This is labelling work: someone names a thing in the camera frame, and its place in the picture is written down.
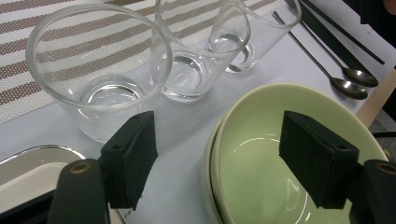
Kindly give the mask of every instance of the clear glass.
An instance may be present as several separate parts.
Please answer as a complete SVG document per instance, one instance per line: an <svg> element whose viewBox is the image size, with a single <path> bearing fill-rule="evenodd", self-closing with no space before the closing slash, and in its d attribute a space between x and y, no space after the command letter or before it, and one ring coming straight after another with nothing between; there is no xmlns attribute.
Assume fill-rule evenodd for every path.
<svg viewBox="0 0 396 224"><path fill-rule="evenodd" d="M248 19L232 1L157 0L155 21L173 53L163 94L179 102L202 98L250 36Z"/></svg>
<svg viewBox="0 0 396 224"><path fill-rule="evenodd" d="M63 8L29 37L35 82L89 137L106 142L133 115L154 110L172 66L162 31L124 7Z"/></svg>
<svg viewBox="0 0 396 224"><path fill-rule="evenodd" d="M243 75L252 68L301 18L298 0L229 0L246 13L250 23L249 42L227 68L227 72ZM274 13L285 22L279 24Z"/></svg>

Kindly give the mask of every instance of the spoon handle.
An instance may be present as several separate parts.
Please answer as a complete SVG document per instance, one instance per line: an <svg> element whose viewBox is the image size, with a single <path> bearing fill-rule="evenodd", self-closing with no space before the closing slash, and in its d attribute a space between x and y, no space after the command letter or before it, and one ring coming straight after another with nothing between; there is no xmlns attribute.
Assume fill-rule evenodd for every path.
<svg viewBox="0 0 396 224"><path fill-rule="evenodd" d="M283 20L280 18L279 14L277 14L276 11L274 11L273 13L275 19L281 23L281 24L285 24L285 22L283 22ZM323 65L320 64L320 62L318 62L318 60L304 47L304 45L297 39L297 37L291 32L288 32L288 35L291 37L291 39L294 40L294 42L296 42L296 44L305 52L305 54L312 60L312 62L314 62L318 68L320 68L320 70L324 73L324 75L326 75L326 77L328 78L332 78L332 76L330 75L330 73L323 67Z"/></svg>
<svg viewBox="0 0 396 224"><path fill-rule="evenodd" d="M303 21L300 21L300 25L306 30L306 32L322 47L322 49L337 63L339 67L343 67L341 63L332 55L332 53L318 40L318 38L309 30Z"/></svg>

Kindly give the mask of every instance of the spoon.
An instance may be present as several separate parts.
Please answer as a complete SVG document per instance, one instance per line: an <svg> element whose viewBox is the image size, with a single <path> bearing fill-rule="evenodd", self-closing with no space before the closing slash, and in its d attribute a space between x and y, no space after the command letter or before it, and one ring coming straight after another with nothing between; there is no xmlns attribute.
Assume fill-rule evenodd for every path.
<svg viewBox="0 0 396 224"><path fill-rule="evenodd" d="M279 23L284 24L284 22L279 17L277 12L274 12L274 16ZM288 35L306 53L306 55L320 68L320 70L324 73L324 75L326 75L326 77L330 80L330 84L331 84L332 88L336 92L338 92L346 97L350 97L350 98L356 99L356 100L364 100L367 98L368 93L367 93L366 89L364 89L363 86L352 83L350 81L347 81L347 80L344 80L341 78L332 77L329 74L329 72L318 62L318 60L316 60L314 58L314 56L303 46L303 44L294 36L294 34L291 31L288 32Z"/></svg>
<svg viewBox="0 0 396 224"><path fill-rule="evenodd" d="M318 40L318 38L314 36L314 34L308 29L305 23L303 21L300 21L300 24L312 36L312 38L324 49L324 51L332 58L332 60L341 68L341 71L343 72L344 76L347 79L366 87L378 86L378 81L373 75L364 73L357 69L344 67L343 65L341 65L341 63L334 57L334 55L332 55L332 53Z"/></svg>

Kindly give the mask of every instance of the stacked bowls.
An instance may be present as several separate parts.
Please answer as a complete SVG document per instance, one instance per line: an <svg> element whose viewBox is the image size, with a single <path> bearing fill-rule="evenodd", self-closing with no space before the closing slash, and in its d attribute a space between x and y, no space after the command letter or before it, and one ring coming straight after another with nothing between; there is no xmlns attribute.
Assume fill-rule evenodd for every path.
<svg viewBox="0 0 396 224"><path fill-rule="evenodd" d="M278 156L285 110L306 114L345 138L360 150L359 163L386 160L364 125L332 98L291 83L259 87L226 113L208 140L202 193L214 222L349 223L349 201L341 210L316 208Z"/></svg>

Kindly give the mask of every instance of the striped tablecloth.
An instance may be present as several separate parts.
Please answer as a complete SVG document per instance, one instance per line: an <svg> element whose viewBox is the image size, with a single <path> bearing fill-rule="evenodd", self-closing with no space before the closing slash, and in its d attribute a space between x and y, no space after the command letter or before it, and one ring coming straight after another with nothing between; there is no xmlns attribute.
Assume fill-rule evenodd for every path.
<svg viewBox="0 0 396 224"><path fill-rule="evenodd" d="M248 5L260 9L276 0L247 0ZM0 3L0 123L51 104L50 96L43 92L31 77L25 48L33 28L47 15L82 3L107 3L127 7L154 21L155 0L2 0ZM185 38L197 39L197 33L213 22L210 7L189 9L183 16L194 24L185 29Z"/></svg>

